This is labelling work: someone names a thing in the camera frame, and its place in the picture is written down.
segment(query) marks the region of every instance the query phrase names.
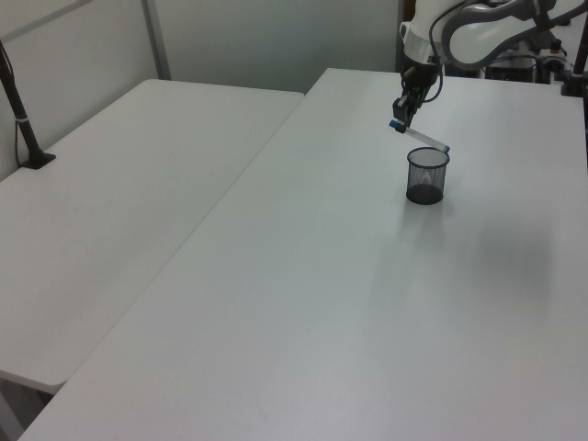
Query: white folding table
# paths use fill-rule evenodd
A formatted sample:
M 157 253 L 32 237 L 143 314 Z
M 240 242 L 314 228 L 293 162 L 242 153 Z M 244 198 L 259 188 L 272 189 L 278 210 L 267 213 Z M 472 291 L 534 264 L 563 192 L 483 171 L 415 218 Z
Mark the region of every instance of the white folding table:
M 0 378 L 59 389 L 301 99 L 147 81 L 0 183 Z
M 587 439 L 582 101 L 447 78 L 424 207 L 400 82 L 327 71 L 23 441 Z

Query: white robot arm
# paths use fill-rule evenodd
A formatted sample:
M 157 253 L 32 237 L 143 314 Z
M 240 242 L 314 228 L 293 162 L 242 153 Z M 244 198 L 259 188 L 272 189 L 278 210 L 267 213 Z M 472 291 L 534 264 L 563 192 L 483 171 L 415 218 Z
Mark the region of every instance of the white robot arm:
M 513 43 L 551 29 L 588 10 L 588 0 L 417 0 L 410 23 L 401 24 L 402 97 L 394 102 L 397 131 L 410 127 L 440 73 L 442 62 L 477 70 Z

